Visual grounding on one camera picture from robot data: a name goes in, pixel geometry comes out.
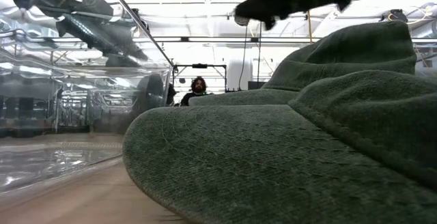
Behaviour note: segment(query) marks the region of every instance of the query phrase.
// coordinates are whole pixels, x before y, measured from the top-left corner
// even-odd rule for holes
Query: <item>felt fabric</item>
[[[299,92],[314,81],[361,70],[414,74],[416,60],[406,23],[355,25],[288,55],[261,91],[199,97],[190,105],[285,104],[287,94],[278,92],[278,96],[273,97],[265,89]],[[250,101],[252,95],[257,100]]]
[[[288,105],[152,109],[124,162],[194,223],[435,223],[436,103],[435,81],[366,70]]]

